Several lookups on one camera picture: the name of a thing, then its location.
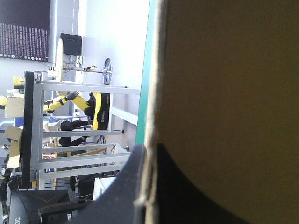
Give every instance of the logo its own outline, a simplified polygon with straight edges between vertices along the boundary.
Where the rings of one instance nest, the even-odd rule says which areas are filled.
[[[14,224],[20,224],[20,223],[21,223],[21,218],[20,217],[15,218]]]

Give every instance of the metal disc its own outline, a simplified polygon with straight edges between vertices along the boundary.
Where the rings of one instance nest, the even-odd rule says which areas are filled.
[[[102,72],[104,84],[109,85],[112,77],[112,63],[110,58],[106,58]]]

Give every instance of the horizontal bar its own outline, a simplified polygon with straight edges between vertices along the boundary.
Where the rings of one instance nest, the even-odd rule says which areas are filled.
[[[97,149],[97,148],[112,148],[116,143],[110,144],[92,144],[87,146],[67,146],[67,147],[43,147],[42,153],[54,153],[54,152],[68,152],[68,151],[78,151],[78,150],[89,150],[89,149]]]
[[[133,125],[137,125],[138,116],[135,114],[120,110],[115,107],[112,107],[112,114],[115,115],[116,117],[119,117],[123,120],[130,122]]]
[[[103,70],[99,69],[92,69],[85,71],[86,68],[80,68],[80,67],[66,67],[64,66],[64,70],[71,70],[71,71],[84,71],[84,72],[95,72],[95,73],[103,73]]]
[[[68,137],[68,136],[97,136],[97,135],[116,135],[121,134],[120,130],[107,131],[107,130],[96,130],[96,131],[61,131],[61,132],[45,132],[43,131],[43,138],[47,137]]]
[[[124,87],[115,87],[112,85],[80,85],[74,83],[73,85],[64,83],[35,83],[35,90],[58,90],[58,91],[79,91],[79,92],[101,92],[101,93],[116,93],[116,94],[135,94],[140,95],[140,89],[131,89]]]
[[[42,172],[40,171],[39,178],[43,179],[56,179],[56,178],[64,178],[70,176],[81,176],[81,175],[88,175],[88,174],[97,174],[97,173],[104,173],[110,171],[121,170],[124,164],[115,164],[115,165],[107,165],[107,166],[100,166],[100,167],[90,167],[90,168],[80,168],[80,169],[71,169],[71,170],[63,170],[57,172]]]
[[[57,84],[57,81],[53,81],[53,80],[45,80],[45,81],[37,81],[37,83],[43,83],[43,84]],[[74,85],[74,84],[78,84],[80,86],[101,86],[101,87],[107,87],[107,85],[103,85],[103,84],[86,84],[86,83],[80,83],[80,82],[71,82],[71,81],[62,81],[60,82],[61,84],[64,85]],[[120,88],[125,88],[125,86],[123,85],[110,85],[113,87],[120,87]]]
[[[110,162],[125,162],[130,153],[83,155],[39,160],[38,169],[86,166]]]

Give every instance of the metal frame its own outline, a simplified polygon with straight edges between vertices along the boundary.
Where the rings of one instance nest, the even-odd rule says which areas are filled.
[[[92,131],[61,131],[61,132],[43,132],[43,102],[44,91],[79,91],[79,92],[101,92],[110,93],[110,111],[109,111],[109,124],[107,130],[92,130]],[[113,105],[113,94],[140,94],[140,89],[132,89],[122,86],[110,86],[110,85],[93,85],[93,84],[78,84],[78,83],[64,83],[54,81],[37,81],[34,83],[33,88],[33,118],[32,118],[32,136],[31,136],[31,170],[37,171],[38,188],[44,189],[44,180],[60,177],[68,177],[72,175],[92,174],[98,172],[107,172],[120,170],[124,162],[130,156],[130,153],[125,151],[119,144],[92,144],[85,146],[71,146],[71,147],[42,147],[42,138],[44,137],[64,137],[64,136],[97,136],[97,135],[113,135],[121,134],[120,130],[114,130],[115,108]],[[136,124],[136,118],[132,119],[129,116],[128,119],[125,116],[121,118],[128,120]],[[98,155],[84,155],[84,156],[71,156],[61,157],[55,159],[42,159],[42,153],[48,152],[65,152],[65,151],[77,151],[82,149],[97,149],[104,147],[113,147],[115,145],[114,154],[98,154]],[[95,165],[102,163],[114,163],[114,165],[93,167],[93,168],[81,168],[75,170],[57,171],[53,173],[45,173],[44,169],[48,168],[62,168],[62,167],[74,167]]]

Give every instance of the computer monitor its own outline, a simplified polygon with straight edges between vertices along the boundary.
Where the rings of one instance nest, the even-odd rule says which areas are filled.
[[[0,57],[48,61],[50,0],[0,0]]]

